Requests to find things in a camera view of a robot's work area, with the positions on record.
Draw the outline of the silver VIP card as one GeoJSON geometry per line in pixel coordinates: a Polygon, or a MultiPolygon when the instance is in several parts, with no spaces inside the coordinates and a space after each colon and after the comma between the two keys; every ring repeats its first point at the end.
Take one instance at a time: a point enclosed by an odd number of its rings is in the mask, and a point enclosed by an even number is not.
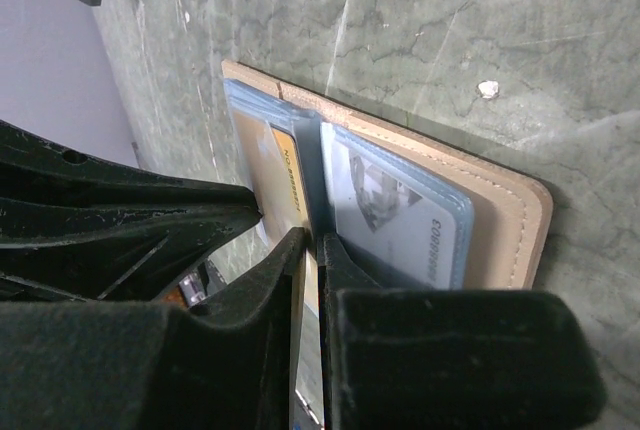
{"type": "Polygon", "coordinates": [[[456,242],[453,214],[344,143],[333,141],[327,157],[337,233],[393,277],[449,288],[456,242]]]}

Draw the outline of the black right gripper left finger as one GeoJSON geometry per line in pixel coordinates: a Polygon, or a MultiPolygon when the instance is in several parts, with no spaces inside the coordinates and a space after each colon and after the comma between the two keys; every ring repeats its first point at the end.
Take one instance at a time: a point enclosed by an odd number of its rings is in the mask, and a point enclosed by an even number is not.
{"type": "Polygon", "coordinates": [[[5,303],[5,429],[289,429],[306,234],[191,309],[5,303]]]}

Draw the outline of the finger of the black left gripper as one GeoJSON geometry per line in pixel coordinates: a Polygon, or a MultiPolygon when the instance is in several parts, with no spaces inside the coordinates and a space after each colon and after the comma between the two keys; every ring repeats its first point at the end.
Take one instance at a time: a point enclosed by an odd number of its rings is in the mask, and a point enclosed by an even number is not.
{"type": "Polygon", "coordinates": [[[67,208],[215,206],[258,218],[238,185],[164,176],[103,160],[1,123],[1,196],[67,208]]]}
{"type": "Polygon", "coordinates": [[[254,201],[183,207],[1,204],[1,290],[43,300],[154,300],[254,227],[254,201]]]}

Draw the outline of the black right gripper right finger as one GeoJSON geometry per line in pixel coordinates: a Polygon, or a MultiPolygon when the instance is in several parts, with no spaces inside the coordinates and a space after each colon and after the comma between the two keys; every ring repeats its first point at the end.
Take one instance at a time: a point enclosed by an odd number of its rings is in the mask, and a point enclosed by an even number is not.
{"type": "Polygon", "coordinates": [[[577,318],[525,290],[379,286],[328,234],[318,247],[329,429],[578,429],[607,392],[577,318]]]}

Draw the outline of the gold VIP card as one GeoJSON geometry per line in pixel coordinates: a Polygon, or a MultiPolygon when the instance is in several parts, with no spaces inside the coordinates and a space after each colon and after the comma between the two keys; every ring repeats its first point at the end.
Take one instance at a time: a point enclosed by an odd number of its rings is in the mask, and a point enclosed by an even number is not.
{"type": "Polygon", "coordinates": [[[311,230],[296,141],[290,131],[243,112],[232,113],[239,154],[262,219],[261,239],[274,248],[288,231],[311,230]]]}

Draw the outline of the beige leather card holder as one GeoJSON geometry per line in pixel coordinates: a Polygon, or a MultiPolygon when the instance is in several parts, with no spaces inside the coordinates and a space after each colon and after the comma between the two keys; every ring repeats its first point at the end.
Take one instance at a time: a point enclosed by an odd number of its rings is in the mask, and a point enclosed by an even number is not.
{"type": "Polygon", "coordinates": [[[538,181],[231,60],[223,76],[305,109],[444,178],[470,197],[475,223],[466,289],[532,287],[553,212],[538,181]]]}

